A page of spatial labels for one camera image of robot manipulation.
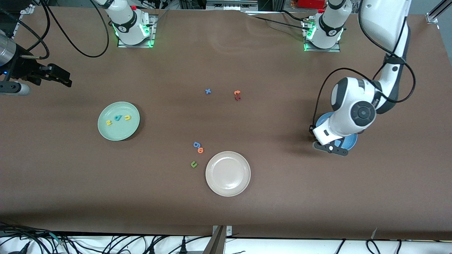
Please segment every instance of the blue plate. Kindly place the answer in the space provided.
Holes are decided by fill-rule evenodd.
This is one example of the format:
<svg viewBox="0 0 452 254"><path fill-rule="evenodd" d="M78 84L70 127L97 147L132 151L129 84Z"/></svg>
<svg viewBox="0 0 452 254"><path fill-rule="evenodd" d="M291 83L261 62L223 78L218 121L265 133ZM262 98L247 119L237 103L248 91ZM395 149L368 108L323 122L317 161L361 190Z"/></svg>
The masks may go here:
<svg viewBox="0 0 452 254"><path fill-rule="evenodd" d="M138 109L133 104L124 101L107 106L97 120L100 134L111 141L124 140L132 136L138 125L140 125Z"/></svg>
<svg viewBox="0 0 452 254"><path fill-rule="evenodd" d="M315 123L315 126L319 126L319 125L323 124L323 122L325 122L326 119L328 117L330 117L332 114L333 114L333 112L328 112L328 113L323 114L319 118L319 120L317 120L317 123ZM355 146L357 140L358 140L358 134L353 134L353 135L347 136L344 138L344 142L342 143L342 145L340 147L350 150ZM334 141L335 146L339 146L339 144L340 144L339 140Z"/></svg>

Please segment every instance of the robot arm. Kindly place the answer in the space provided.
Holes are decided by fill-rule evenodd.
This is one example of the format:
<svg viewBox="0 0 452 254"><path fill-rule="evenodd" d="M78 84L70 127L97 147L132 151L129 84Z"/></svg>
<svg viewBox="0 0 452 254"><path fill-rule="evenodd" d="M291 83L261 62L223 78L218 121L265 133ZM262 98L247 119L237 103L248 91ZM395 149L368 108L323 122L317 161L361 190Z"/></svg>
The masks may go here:
<svg viewBox="0 0 452 254"><path fill-rule="evenodd" d="M35 85L40 85L41 80L59 82L67 87L72 86L70 73L56 64L44 66L28 50L16 44L0 30L0 75L4 79L0 81L0 94L28 95L30 87L27 84L10 81L11 79L26 80Z"/></svg>
<svg viewBox="0 0 452 254"><path fill-rule="evenodd" d="M373 80L374 85L367 80L347 77L334 86L331 94L334 113L313 130L321 145L364 131L374 122L376 114L393 108L395 104L382 94L392 100L398 98L410 37L410 29L404 22L410 0L364 0L361 4L364 30L383 47L395 48L394 54L402 59L386 54L381 78Z"/></svg>
<svg viewBox="0 0 452 254"><path fill-rule="evenodd" d="M119 39L127 45L136 45L149 37L149 14L132 9L127 0L95 0L105 9L113 22Z"/></svg>
<svg viewBox="0 0 452 254"><path fill-rule="evenodd" d="M350 0L329 0L324 13L317 13L315 28L306 38L318 48L327 49L333 47L340 39L344 30L345 21L352 12Z"/></svg>

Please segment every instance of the green plate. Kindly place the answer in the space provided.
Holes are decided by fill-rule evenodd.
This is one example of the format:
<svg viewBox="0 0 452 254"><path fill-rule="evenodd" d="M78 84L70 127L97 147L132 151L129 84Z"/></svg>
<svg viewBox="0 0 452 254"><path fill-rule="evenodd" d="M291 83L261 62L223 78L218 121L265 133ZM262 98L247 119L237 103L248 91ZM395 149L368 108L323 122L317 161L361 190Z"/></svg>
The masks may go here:
<svg viewBox="0 0 452 254"><path fill-rule="evenodd" d="M140 125L140 113L133 104L120 101L110 104L106 107L102 113L100 113L97 120L97 128L100 134L111 141L124 140L130 136Z"/></svg>

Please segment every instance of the plug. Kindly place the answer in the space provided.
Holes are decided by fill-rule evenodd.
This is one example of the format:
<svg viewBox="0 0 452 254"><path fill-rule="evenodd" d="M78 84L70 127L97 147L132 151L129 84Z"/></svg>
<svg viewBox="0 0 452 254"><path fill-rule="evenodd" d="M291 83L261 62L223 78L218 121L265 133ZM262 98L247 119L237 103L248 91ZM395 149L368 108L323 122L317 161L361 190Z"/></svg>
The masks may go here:
<svg viewBox="0 0 452 254"><path fill-rule="evenodd" d="M182 239L182 244L180 246L179 254L187 254L187 253L188 253L188 251L187 251L187 248L185 247L185 236L184 236L184 238Z"/></svg>
<svg viewBox="0 0 452 254"><path fill-rule="evenodd" d="M315 129L315 126L311 124L311 125L309 126L309 133L312 134L312 135L314 135L314 132L313 132L314 129Z"/></svg>
<svg viewBox="0 0 452 254"><path fill-rule="evenodd" d="M27 254L28 246L30 245L30 242L28 242L20 251L19 254Z"/></svg>

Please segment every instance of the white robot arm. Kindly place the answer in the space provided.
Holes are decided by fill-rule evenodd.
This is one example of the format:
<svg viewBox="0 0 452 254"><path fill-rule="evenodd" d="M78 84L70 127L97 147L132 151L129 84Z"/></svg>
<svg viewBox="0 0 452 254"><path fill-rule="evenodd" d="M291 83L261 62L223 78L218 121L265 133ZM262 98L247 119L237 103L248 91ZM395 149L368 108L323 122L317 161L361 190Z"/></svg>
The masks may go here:
<svg viewBox="0 0 452 254"><path fill-rule="evenodd" d="M410 38L410 29L405 22L411 0L364 0L361 5L361 23L371 38L395 56L385 55L386 65L381 79L368 80L343 78L333 88L331 106L334 113L312 131L321 145L362 132L375 120L394 107L399 82Z"/></svg>
<svg viewBox="0 0 452 254"><path fill-rule="evenodd" d="M95 0L113 22L116 34L125 44L136 45L149 37L149 14L139 9L132 10L127 0Z"/></svg>
<svg viewBox="0 0 452 254"><path fill-rule="evenodd" d="M333 47L344 31L344 24L352 12L350 0L329 0L324 13L314 15L314 31L306 38L318 48Z"/></svg>

